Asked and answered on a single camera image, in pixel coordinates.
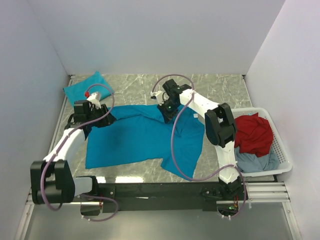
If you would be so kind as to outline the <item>blue polo t-shirt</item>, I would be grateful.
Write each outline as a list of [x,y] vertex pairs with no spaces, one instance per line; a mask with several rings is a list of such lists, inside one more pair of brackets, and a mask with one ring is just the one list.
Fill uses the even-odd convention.
[[156,105],[115,106],[116,121],[92,128],[87,139],[86,169],[162,159],[161,167],[192,178],[202,153],[204,125],[186,108],[176,125],[165,123]]

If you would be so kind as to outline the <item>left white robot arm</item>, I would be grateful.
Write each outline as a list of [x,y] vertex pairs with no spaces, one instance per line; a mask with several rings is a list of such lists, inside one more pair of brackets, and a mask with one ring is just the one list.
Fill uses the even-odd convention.
[[85,143],[92,128],[104,128],[116,121],[105,104],[91,100],[78,100],[73,109],[58,144],[43,160],[34,161],[30,166],[32,201],[37,205],[45,204],[52,211],[59,210],[54,204],[61,207],[80,195],[88,201],[99,197],[97,178],[73,177],[69,161]]

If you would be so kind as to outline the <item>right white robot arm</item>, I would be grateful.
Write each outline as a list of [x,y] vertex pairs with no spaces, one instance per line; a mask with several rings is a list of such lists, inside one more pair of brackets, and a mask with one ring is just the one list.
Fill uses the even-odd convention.
[[186,108],[204,119],[205,133],[215,147],[219,164],[219,169],[211,174],[212,177],[218,175],[218,187],[210,194],[218,199],[232,199],[243,189],[244,178],[235,157],[237,127],[230,106],[213,102],[197,93],[194,84],[178,85],[174,79],[169,79],[162,87],[162,91],[153,89],[150,96],[157,100],[157,108],[165,123],[173,120],[176,125]]

